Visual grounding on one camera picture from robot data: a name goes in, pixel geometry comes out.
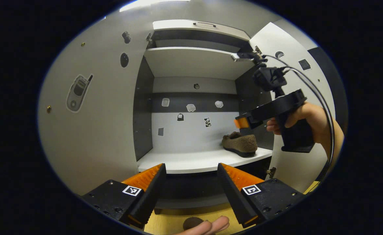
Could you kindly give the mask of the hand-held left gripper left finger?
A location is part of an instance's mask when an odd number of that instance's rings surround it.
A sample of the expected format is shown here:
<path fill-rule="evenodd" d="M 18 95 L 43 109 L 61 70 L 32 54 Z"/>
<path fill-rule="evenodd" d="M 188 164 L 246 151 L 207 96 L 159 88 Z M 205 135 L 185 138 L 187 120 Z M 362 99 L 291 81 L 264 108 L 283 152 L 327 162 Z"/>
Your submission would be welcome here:
<path fill-rule="evenodd" d="M 121 223 L 143 229 L 163 190 L 166 175 L 166 165 L 161 163 L 122 182 L 107 180 L 81 199 Z"/>

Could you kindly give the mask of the white cabinet drawer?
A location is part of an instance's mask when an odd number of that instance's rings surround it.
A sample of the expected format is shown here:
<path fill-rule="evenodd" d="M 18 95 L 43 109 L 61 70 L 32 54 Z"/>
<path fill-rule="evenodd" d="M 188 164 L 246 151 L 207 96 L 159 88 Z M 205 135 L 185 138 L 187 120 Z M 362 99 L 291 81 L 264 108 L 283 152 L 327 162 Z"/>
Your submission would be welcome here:
<path fill-rule="evenodd" d="M 245 41 L 250 40 L 250 37 L 245 31 L 242 31 L 237 28 L 233 28 L 231 26 L 212 23 L 217 25 L 217 27 L 214 28 L 212 26 L 193 25 L 193 22 L 203 22 L 203 21 L 175 19 L 175 20 L 154 21 L 152 24 L 153 24 L 154 31 L 162 31 L 162 30 L 204 31 L 204 32 L 219 33 L 219 34 L 223 34 L 227 36 L 232 36 Z"/>

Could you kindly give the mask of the brown fuzzy shoe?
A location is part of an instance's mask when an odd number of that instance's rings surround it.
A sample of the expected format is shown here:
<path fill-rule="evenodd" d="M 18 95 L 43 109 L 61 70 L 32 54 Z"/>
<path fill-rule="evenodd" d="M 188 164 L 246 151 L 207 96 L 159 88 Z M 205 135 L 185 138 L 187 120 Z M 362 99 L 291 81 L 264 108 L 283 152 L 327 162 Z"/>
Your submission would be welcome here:
<path fill-rule="evenodd" d="M 243 158 L 254 156 L 258 150 L 255 135 L 243 135 L 240 132 L 232 132 L 223 136 L 221 144 L 225 150 Z"/>
<path fill-rule="evenodd" d="M 185 219 L 183 222 L 183 230 L 192 229 L 192 228 L 200 225 L 203 222 L 204 222 L 204 220 L 202 220 L 199 217 L 189 217 L 189 218 Z"/>

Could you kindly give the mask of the white grey shoe cabinet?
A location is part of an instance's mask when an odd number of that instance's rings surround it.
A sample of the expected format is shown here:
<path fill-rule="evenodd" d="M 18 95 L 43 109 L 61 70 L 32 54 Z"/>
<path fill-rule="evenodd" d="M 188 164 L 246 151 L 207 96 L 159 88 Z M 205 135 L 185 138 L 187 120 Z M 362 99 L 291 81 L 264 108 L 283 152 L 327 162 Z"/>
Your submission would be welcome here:
<path fill-rule="evenodd" d="M 253 50 L 245 41 L 219 33 L 189 30 L 154 31 L 147 49 L 196 47 L 233 53 Z M 155 77 L 145 56 L 134 97 L 133 130 L 139 171 L 165 163 L 167 179 L 154 212 L 206 207 L 227 201 L 218 185 L 219 162 L 249 170 L 265 179 L 273 137 L 264 128 L 244 131 L 256 136 L 258 150 L 243 158 L 223 149 L 222 137 L 239 129 L 236 116 L 271 100 L 254 86 L 254 67 L 236 80 L 201 77 Z"/>

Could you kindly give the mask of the white cabinet shelf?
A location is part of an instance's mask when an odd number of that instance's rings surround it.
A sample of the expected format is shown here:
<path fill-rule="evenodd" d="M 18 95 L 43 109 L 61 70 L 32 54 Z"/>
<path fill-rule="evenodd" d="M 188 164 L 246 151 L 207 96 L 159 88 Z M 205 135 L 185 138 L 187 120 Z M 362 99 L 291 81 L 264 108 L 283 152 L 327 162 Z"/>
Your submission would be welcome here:
<path fill-rule="evenodd" d="M 235 62 L 231 52 L 196 47 L 147 49 L 144 57 L 155 77 L 201 77 L 236 80 L 254 67 Z"/>

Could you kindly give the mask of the white cabinet door cat sticker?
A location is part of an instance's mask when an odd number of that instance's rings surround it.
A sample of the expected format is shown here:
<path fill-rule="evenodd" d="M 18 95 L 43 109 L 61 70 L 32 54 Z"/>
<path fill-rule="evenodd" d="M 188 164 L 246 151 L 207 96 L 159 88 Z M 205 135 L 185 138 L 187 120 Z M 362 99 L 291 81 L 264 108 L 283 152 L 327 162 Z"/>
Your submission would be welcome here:
<path fill-rule="evenodd" d="M 315 49 L 318 44 L 309 36 L 285 19 L 267 24 L 250 39 L 250 45 L 258 46 L 264 55 L 275 55 L 283 52 L 280 60 L 269 58 L 269 67 L 282 67 L 288 64 L 302 71 L 321 92 L 327 102 L 332 117 L 336 111 L 333 95 L 325 74 L 310 54 L 310 49 Z M 311 66 L 303 71 L 299 61 L 306 60 Z M 322 171 L 326 161 L 326 153 L 320 144 L 315 144 L 309 153 L 290 153 L 281 150 L 283 141 L 281 136 L 274 136 L 273 155 L 271 167 L 276 167 L 275 178 L 288 186 L 303 193 L 309 188 Z"/>

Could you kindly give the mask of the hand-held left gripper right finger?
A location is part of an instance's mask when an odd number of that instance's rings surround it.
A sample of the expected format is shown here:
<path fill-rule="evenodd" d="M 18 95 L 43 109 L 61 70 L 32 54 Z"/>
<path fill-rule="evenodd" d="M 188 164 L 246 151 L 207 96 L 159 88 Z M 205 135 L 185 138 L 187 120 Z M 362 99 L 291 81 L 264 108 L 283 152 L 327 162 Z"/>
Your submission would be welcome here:
<path fill-rule="evenodd" d="M 262 180 L 223 163 L 218 164 L 217 177 L 243 228 L 272 220 L 306 197 L 281 180 Z"/>

